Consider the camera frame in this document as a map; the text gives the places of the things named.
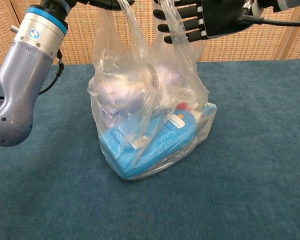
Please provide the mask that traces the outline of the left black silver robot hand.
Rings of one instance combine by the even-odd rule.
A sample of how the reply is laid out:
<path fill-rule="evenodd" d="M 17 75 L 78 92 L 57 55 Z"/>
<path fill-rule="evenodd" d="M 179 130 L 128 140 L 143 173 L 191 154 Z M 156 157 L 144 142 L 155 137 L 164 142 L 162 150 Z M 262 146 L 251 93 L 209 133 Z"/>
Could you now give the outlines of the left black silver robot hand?
<path fill-rule="evenodd" d="M 117 0 L 78 0 L 79 3 L 91 5 L 110 11 L 121 11 L 122 8 Z"/>

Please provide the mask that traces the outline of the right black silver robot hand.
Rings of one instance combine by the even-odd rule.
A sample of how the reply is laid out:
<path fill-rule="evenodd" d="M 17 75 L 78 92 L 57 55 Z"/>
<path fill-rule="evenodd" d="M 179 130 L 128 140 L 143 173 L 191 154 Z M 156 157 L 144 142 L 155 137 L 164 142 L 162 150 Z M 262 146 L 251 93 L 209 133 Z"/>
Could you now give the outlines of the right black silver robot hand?
<path fill-rule="evenodd" d="M 246 30 L 250 23 L 238 23 L 245 0 L 174 0 L 189 42 L 204 41 Z"/>

